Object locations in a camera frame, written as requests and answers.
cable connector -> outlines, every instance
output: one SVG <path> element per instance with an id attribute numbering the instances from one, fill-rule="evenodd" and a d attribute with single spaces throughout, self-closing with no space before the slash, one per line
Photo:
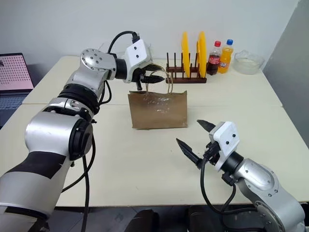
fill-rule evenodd
<path id="1" fill-rule="evenodd" d="M 204 153 L 204 158 L 206 158 L 207 160 L 215 157 L 220 151 L 220 146 L 217 142 L 207 144 L 206 148 L 208 149 Z"/>
<path id="2" fill-rule="evenodd" d="M 134 32 L 134 33 L 132 33 L 132 43 L 134 44 L 135 42 L 137 42 L 138 40 L 140 40 L 140 36 L 136 33 L 136 32 Z"/>
<path id="3" fill-rule="evenodd" d="M 226 182 L 229 186 L 233 186 L 233 184 L 235 184 L 235 180 L 233 178 L 231 178 L 230 176 L 230 173 L 229 172 L 226 172 L 224 174 L 222 174 L 222 177 L 221 177 L 224 182 Z"/>

brown paper bag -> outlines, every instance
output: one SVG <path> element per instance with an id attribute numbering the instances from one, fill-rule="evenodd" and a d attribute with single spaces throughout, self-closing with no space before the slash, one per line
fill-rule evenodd
<path id="1" fill-rule="evenodd" d="M 188 127 L 187 91 L 184 93 L 130 92 L 128 98 L 133 128 Z"/>

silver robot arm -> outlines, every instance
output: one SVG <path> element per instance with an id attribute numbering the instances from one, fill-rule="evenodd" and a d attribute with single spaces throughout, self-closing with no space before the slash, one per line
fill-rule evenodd
<path id="1" fill-rule="evenodd" d="M 233 174 L 241 193 L 260 214 L 270 232 L 304 232 L 305 213 L 268 167 L 244 159 Z"/>
<path id="2" fill-rule="evenodd" d="M 220 122 L 217 126 L 198 120 L 209 132 L 211 142 L 204 154 L 222 179 L 229 185 L 237 184 L 241 193 L 257 209 L 268 232 L 305 232 L 305 213 L 299 202 L 279 183 L 275 173 L 268 167 L 251 159 L 244 159 L 236 152 L 239 136 L 233 122 Z M 177 142 L 184 154 L 200 169 L 202 159 L 183 141 Z"/>
<path id="3" fill-rule="evenodd" d="M 152 58 L 143 40 L 127 48 L 123 59 L 86 49 L 80 62 L 59 96 L 28 124 L 27 158 L 0 178 L 1 232 L 35 231 L 38 222 L 50 217 L 70 165 L 91 148 L 91 123 L 99 112 L 105 80 L 163 80 L 158 76 L 145 77 L 145 67 Z"/>

white table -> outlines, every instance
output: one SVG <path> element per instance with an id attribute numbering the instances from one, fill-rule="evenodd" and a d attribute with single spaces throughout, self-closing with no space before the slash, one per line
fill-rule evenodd
<path id="1" fill-rule="evenodd" d="M 28 154 L 24 132 L 41 104 L 21 105 L 0 131 L 0 175 Z M 309 200 L 306 175 L 309 151 L 282 107 L 203 106 L 188 108 L 188 128 L 135 130 L 127 105 L 105 105 L 95 116 L 97 153 L 90 171 L 90 206 L 204 204 L 199 170 L 186 158 L 175 138 L 187 142 L 201 155 L 208 133 L 197 123 L 231 120 L 238 127 L 238 152 L 270 167 L 282 186 L 298 201 Z M 69 170 L 65 186 L 83 172 L 81 160 Z M 205 186 L 213 203 L 224 203 L 231 187 L 211 165 Z M 63 193 L 58 206 L 84 206 L 84 181 Z M 240 191 L 233 203 L 249 203 Z"/>
<path id="2" fill-rule="evenodd" d="M 165 67 L 165 60 L 154 60 Z M 62 91 L 68 78 L 79 67 L 79 57 L 67 56 L 46 74 L 23 104 L 47 104 Z M 124 84 L 122 80 L 110 81 L 112 101 L 109 104 L 128 104 L 129 90 L 136 91 L 136 84 Z M 272 105 L 282 106 L 262 71 L 244 75 L 231 67 L 226 74 L 207 75 L 206 84 L 175 84 L 174 92 L 188 91 L 190 106 Z M 150 91 L 165 93 L 167 84 L 150 85 Z"/>

bottle label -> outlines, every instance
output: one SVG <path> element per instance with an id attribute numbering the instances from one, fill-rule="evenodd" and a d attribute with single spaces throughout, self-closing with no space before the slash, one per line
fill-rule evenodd
<path id="1" fill-rule="evenodd" d="M 220 67 L 222 68 L 228 67 L 228 63 L 220 62 Z"/>
<path id="2" fill-rule="evenodd" d="M 220 57 L 209 57 L 208 62 L 210 64 L 219 64 L 220 63 Z"/>

